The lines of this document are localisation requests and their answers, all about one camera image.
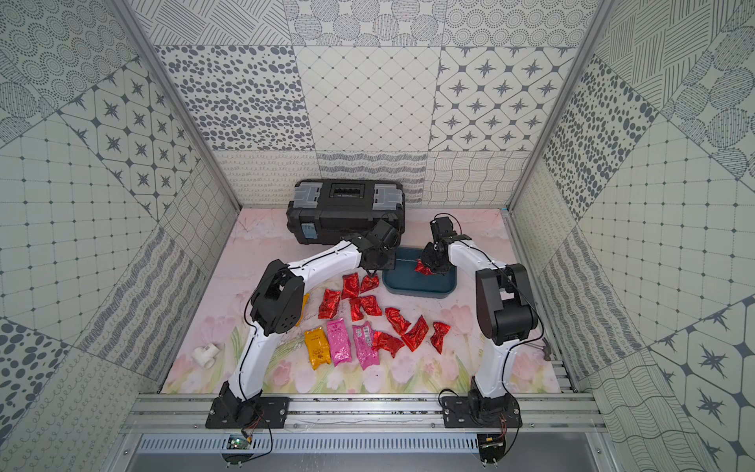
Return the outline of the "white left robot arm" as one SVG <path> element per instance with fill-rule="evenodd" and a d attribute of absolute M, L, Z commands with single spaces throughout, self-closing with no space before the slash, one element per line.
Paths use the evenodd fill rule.
<path fill-rule="evenodd" d="M 353 233 L 307 259 L 270 262 L 244 309 L 250 330 L 241 359 L 212 401 L 204 426 L 243 434 L 257 427 L 283 428 L 291 399 L 263 395 L 263 378 L 281 338 L 300 321 L 306 293 L 359 267 L 390 269 L 403 233 L 399 223 L 380 219 L 372 229 Z"/>

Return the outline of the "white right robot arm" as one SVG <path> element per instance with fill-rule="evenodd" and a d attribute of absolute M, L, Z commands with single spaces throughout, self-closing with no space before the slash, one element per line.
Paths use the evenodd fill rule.
<path fill-rule="evenodd" d="M 520 407 L 511 391 L 514 360 L 540 322 L 530 302 L 528 273 L 523 265 L 495 260 L 470 236 L 457 232 L 450 214 L 437 214 L 430 228 L 433 241 L 422 252 L 422 265 L 433 275 L 456 269 L 473 279 L 477 324 L 486 339 L 482 364 L 467 395 L 438 397 L 444 426 L 519 428 Z"/>

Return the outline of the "pink tea bag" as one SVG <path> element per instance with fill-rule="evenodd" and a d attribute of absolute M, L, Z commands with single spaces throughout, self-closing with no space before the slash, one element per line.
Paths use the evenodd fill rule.
<path fill-rule="evenodd" d="M 363 370 L 379 365 L 379 353 L 373 348 L 374 330 L 370 322 L 352 326 L 356 354 Z"/>
<path fill-rule="evenodd" d="M 333 365 L 350 363 L 353 360 L 351 342 L 344 320 L 338 319 L 328 322 L 326 335 L 330 344 L 330 358 Z"/>

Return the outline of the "red tea bag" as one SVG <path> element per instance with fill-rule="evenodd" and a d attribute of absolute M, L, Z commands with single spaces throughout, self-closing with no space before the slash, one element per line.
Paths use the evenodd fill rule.
<path fill-rule="evenodd" d="M 412 328 L 401 334 L 401 339 L 411 352 L 415 352 L 423 343 L 428 331 L 427 321 L 423 316 L 420 316 Z"/>
<path fill-rule="evenodd" d="M 320 303 L 318 318 L 322 320 L 331 320 L 337 313 L 341 301 L 341 292 L 339 290 L 326 289 L 322 303 Z"/>
<path fill-rule="evenodd" d="M 367 295 L 360 298 L 360 305 L 366 315 L 371 317 L 383 316 L 383 310 L 379 306 L 375 295 Z"/>
<path fill-rule="evenodd" d="M 385 316 L 389 324 L 400 336 L 403 336 L 411 327 L 411 322 L 408 322 L 397 308 L 387 307 L 385 309 Z"/>
<path fill-rule="evenodd" d="M 371 290 L 379 287 L 379 276 L 374 273 L 373 275 L 365 275 L 360 283 L 360 293 L 367 293 Z"/>
<path fill-rule="evenodd" d="M 405 346 L 404 342 L 395 336 L 386 334 L 385 332 L 374 332 L 372 340 L 373 352 L 379 352 L 385 350 L 390 354 L 392 358 L 396 357 L 396 354 Z"/>
<path fill-rule="evenodd" d="M 418 259 L 417 260 L 417 265 L 415 267 L 415 271 L 417 271 L 417 273 L 422 273 L 423 275 L 434 275 L 435 274 L 435 272 L 433 271 L 433 269 L 429 265 L 426 265 L 423 262 L 422 259 Z"/>
<path fill-rule="evenodd" d="M 442 355 L 444 352 L 444 339 L 451 330 L 451 326 L 442 322 L 433 322 L 433 334 L 431 336 L 431 344 L 438 354 Z"/>
<path fill-rule="evenodd" d="M 355 299 L 360 295 L 360 277 L 358 273 L 349 273 L 342 277 L 341 299 Z"/>
<path fill-rule="evenodd" d="M 359 322 L 363 320 L 363 318 L 365 318 L 365 315 L 362 312 L 362 304 L 361 304 L 360 297 L 351 298 L 349 300 L 349 306 L 350 306 L 351 320 L 353 322 Z"/>

